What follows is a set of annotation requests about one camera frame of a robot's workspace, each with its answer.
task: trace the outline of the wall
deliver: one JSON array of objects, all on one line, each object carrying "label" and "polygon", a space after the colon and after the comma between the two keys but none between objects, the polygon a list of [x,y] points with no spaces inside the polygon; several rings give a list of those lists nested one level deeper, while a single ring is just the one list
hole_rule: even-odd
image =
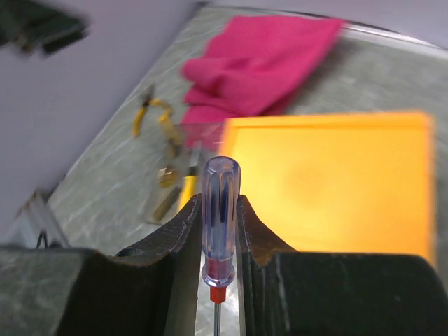
[{"label": "wall", "polygon": [[448,48],[448,1],[212,0],[218,6],[268,8],[326,15],[389,29]]},{"label": "wall", "polygon": [[193,11],[193,0],[59,0],[90,35],[45,59],[0,49],[0,237],[54,188]]}]

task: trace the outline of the red cloth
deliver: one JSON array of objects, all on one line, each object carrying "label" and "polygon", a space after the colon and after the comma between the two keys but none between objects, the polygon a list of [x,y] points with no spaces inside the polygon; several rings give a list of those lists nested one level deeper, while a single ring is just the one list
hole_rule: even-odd
[{"label": "red cloth", "polygon": [[292,94],[328,54],[343,20],[234,17],[203,57],[185,63],[194,83],[183,124],[282,114]]}]

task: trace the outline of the metal shaft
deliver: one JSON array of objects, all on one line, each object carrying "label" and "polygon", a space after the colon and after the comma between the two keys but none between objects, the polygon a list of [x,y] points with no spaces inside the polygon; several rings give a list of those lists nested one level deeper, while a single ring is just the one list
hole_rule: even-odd
[{"label": "metal shaft", "polygon": [[221,329],[221,303],[215,303],[215,333],[214,336],[219,336]]}]

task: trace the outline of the transparent screwdriver handle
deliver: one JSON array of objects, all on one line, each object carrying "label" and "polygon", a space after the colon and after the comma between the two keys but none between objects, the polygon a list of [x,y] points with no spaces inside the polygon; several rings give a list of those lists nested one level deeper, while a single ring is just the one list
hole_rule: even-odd
[{"label": "transparent screwdriver handle", "polygon": [[[235,160],[218,156],[206,163],[202,176],[202,278],[215,303],[225,300],[225,288],[235,277],[232,259],[240,183],[241,169]],[[215,293],[214,288],[222,288],[223,293]]]}]

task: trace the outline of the yellow board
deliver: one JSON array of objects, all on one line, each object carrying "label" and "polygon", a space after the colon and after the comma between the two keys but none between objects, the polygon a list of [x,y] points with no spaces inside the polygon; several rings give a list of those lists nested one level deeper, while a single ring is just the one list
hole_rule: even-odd
[{"label": "yellow board", "polygon": [[418,111],[229,119],[241,194],[299,251],[417,254],[435,265],[431,119]]}]

